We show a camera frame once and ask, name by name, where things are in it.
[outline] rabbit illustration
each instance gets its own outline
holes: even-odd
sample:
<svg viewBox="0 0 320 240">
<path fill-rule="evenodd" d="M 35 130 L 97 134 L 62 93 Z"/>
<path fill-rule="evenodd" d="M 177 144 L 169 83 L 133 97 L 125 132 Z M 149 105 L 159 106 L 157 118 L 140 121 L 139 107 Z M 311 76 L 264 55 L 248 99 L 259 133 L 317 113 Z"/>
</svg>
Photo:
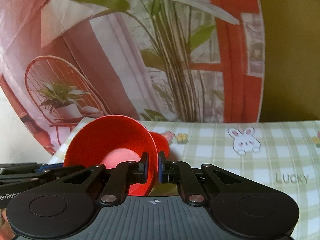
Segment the rabbit illustration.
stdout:
<svg viewBox="0 0 320 240">
<path fill-rule="evenodd" d="M 248 152 L 258 153 L 261 148 L 260 142 L 253 136 L 254 128 L 248 127 L 242 134 L 239 130 L 231 128 L 228 130 L 233 140 L 233 149 L 241 156 Z"/>
</svg>

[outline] rabbit ear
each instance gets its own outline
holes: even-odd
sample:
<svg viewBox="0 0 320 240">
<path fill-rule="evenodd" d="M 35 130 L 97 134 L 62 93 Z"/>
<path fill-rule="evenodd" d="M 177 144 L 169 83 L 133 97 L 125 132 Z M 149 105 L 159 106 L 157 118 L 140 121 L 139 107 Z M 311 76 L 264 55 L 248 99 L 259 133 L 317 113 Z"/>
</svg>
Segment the rabbit ear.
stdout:
<svg viewBox="0 0 320 240">
<path fill-rule="evenodd" d="M 244 130 L 244 134 L 246 135 L 253 135 L 254 134 L 254 128 L 253 127 L 248 127 Z"/>
<path fill-rule="evenodd" d="M 239 137 L 241 135 L 241 133 L 237 129 L 234 129 L 234 128 L 229 129 L 228 133 L 233 138 Z"/>
</svg>

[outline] chair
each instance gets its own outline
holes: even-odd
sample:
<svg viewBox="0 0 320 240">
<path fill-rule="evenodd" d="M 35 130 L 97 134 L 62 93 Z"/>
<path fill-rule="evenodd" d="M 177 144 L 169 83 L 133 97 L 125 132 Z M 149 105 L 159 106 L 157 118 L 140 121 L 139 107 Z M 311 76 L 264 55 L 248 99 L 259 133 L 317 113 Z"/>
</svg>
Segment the chair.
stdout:
<svg viewBox="0 0 320 240">
<path fill-rule="evenodd" d="M 96 92 L 90 82 L 69 62 L 55 56 L 40 56 L 30 62 L 25 73 L 25 85 L 31 99 L 43 114 L 46 120 L 51 123 L 49 127 L 55 127 L 57 131 L 58 143 L 61 145 L 59 138 L 59 127 L 69 127 L 70 132 L 82 119 L 63 119 L 56 109 L 52 112 L 45 106 L 40 106 L 44 102 L 45 97 L 38 92 L 44 89 L 43 82 L 62 82 L 68 85 L 76 86 L 78 90 L 89 92 L 87 95 L 81 96 L 78 104 L 81 108 L 91 106 L 107 115 L 107 111 L 103 106 L 103 102 L 99 99 L 101 96 Z"/>
</svg>

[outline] metal screw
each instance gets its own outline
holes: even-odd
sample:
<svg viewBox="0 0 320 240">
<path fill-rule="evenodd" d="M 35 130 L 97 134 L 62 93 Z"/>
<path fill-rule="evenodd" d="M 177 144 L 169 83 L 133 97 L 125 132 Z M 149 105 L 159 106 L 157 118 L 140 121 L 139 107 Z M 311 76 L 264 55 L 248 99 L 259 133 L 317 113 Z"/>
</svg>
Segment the metal screw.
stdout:
<svg viewBox="0 0 320 240">
<path fill-rule="evenodd" d="M 117 200 L 117 197 L 114 195 L 104 195 L 101 197 L 101 201 L 105 203 L 111 203 Z"/>
<path fill-rule="evenodd" d="M 191 196 L 189 197 L 189 200 L 190 200 L 192 203 L 200 203 L 200 202 L 204 201 L 204 196 L 198 195 L 198 194 L 196 194 L 196 195 L 191 195 Z"/>
</svg>

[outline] brown wall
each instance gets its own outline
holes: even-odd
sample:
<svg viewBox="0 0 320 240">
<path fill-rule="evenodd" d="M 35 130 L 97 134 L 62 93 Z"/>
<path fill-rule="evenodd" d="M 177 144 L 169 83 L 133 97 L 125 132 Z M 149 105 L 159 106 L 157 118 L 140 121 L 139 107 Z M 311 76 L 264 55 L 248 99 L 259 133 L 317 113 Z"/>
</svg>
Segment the brown wall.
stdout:
<svg viewBox="0 0 320 240">
<path fill-rule="evenodd" d="M 266 72 L 261 122 L 320 119 L 320 0 L 261 0 Z"/>
</svg>

